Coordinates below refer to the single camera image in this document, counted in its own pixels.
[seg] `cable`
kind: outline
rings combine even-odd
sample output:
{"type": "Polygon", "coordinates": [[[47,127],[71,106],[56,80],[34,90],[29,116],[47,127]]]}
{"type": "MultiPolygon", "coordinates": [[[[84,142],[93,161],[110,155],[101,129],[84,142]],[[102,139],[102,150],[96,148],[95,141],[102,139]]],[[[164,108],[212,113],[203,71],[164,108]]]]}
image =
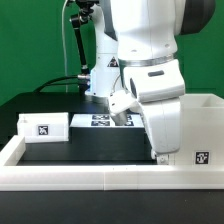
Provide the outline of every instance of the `cable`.
{"type": "Polygon", "coordinates": [[[51,85],[54,82],[58,82],[58,81],[63,81],[63,80],[69,80],[69,79],[77,79],[77,75],[72,75],[72,76],[67,76],[67,77],[60,77],[60,78],[56,78],[56,79],[52,79],[50,81],[47,81],[46,83],[44,83],[43,85],[39,86],[38,88],[36,88],[34,90],[34,92],[38,93],[40,92],[43,88],[45,88],[46,86],[51,85]]]}
{"type": "Polygon", "coordinates": [[[114,84],[113,84],[112,89],[111,89],[111,93],[114,93],[115,92],[115,87],[116,87],[117,81],[118,81],[118,79],[120,77],[121,77],[121,75],[118,75],[117,78],[115,79],[114,84]]]}
{"type": "Polygon", "coordinates": [[[62,45],[63,45],[63,53],[64,53],[64,69],[65,76],[68,76],[68,59],[67,59],[67,50],[66,50],[66,41],[65,41],[65,8],[68,0],[65,0],[63,8],[62,8],[62,17],[61,17],[61,27],[62,27],[62,45]]]}
{"type": "Polygon", "coordinates": [[[55,84],[48,84],[46,85],[46,87],[48,86],[64,86],[64,85],[78,85],[78,82],[66,82],[66,83],[55,83],[55,84]]]}

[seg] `green background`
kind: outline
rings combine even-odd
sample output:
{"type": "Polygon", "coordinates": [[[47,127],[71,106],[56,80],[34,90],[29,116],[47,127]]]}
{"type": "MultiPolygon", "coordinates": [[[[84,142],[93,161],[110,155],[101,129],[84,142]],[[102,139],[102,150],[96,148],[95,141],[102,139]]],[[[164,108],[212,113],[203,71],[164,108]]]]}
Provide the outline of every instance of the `green background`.
{"type": "MultiPolygon", "coordinates": [[[[188,93],[214,93],[224,97],[224,1],[216,0],[215,15],[195,35],[177,37],[178,58],[188,93]]],[[[61,38],[63,0],[0,0],[0,105],[44,82],[64,76],[61,38]]],[[[68,74],[80,72],[75,36],[66,9],[68,74]]],[[[82,28],[89,67],[95,63],[93,24],[82,28]]],[[[65,91],[49,87],[46,91],[65,91]]]]}

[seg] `white block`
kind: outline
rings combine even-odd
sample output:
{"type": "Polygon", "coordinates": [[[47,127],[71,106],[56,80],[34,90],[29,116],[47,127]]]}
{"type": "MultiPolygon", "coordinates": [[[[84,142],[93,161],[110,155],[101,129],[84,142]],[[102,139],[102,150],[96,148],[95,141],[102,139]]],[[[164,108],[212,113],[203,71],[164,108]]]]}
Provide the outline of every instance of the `white block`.
{"type": "Polygon", "coordinates": [[[136,166],[105,168],[104,190],[137,190],[136,166]]]}
{"type": "Polygon", "coordinates": [[[0,167],[15,166],[25,152],[23,136],[14,136],[0,152],[0,167]]]}
{"type": "Polygon", "coordinates": [[[138,166],[138,190],[223,189],[223,166],[138,166]]]}
{"type": "Polygon", "coordinates": [[[68,113],[20,114],[18,135],[26,143],[68,141],[68,113]]]}
{"type": "Polygon", "coordinates": [[[90,166],[0,167],[0,191],[103,190],[104,173],[90,166]]]}

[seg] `white box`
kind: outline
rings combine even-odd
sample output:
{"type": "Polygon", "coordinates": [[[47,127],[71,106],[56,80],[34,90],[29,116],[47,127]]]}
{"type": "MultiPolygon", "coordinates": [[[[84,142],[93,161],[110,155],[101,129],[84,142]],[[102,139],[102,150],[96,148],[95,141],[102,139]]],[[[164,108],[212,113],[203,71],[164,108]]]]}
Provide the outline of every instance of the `white box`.
{"type": "Polygon", "coordinates": [[[26,143],[68,141],[68,113],[20,114],[18,135],[26,143]]]}
{"type": "Polygon", "coordinates": [[[224,165],[224,100],[213,94],[181,98],[182,143],[175,165],[196,165],[196,153],[209,155],[208,165],[224,165]]]}

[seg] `black surface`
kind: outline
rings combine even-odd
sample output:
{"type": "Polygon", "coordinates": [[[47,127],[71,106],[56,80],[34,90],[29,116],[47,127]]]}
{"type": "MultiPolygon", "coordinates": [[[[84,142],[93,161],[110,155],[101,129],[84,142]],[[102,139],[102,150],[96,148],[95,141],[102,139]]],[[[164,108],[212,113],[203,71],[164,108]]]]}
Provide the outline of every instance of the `black surface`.
{"type": "Polygon", "coordinates": [[[152,164],[143,128],[71,128],[70,131],[69,142],[26,144],[18,165],[152,164]]]}
{"type": "MultiPolygon", "coordinates": [[[[17,113],[88,110],[105,112],[74,94],[20,94],[0,107],[2,146],[17,113]]],[[[222,190],[0,192],[2,224],[219,224],[223,208],[222,190]]]]}

